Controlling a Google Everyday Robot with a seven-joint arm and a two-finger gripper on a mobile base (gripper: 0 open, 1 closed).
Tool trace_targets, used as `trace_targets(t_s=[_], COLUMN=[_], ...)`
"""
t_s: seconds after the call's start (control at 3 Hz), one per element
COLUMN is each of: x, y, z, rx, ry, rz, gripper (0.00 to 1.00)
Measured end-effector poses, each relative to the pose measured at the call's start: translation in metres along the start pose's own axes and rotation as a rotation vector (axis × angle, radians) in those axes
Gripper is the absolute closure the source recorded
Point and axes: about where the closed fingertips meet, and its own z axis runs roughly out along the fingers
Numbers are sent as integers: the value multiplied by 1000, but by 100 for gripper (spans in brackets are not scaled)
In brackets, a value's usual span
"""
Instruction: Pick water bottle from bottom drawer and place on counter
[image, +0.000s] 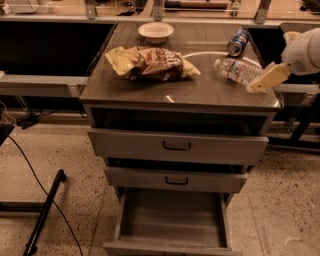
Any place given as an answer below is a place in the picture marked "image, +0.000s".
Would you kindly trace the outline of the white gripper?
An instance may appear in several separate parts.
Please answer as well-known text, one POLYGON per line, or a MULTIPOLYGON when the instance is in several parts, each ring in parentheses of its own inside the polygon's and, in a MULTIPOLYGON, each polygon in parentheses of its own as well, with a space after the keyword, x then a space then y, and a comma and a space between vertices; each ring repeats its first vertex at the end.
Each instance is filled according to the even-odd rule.
POLYGON ((286 42, 281 53, 283 63, 271 62, 246 86, 249 92, 265 92, 286 81, 290 72, 303 76, 320 71, 320 28, 306 32, 288 31, 283 37, 286 42))

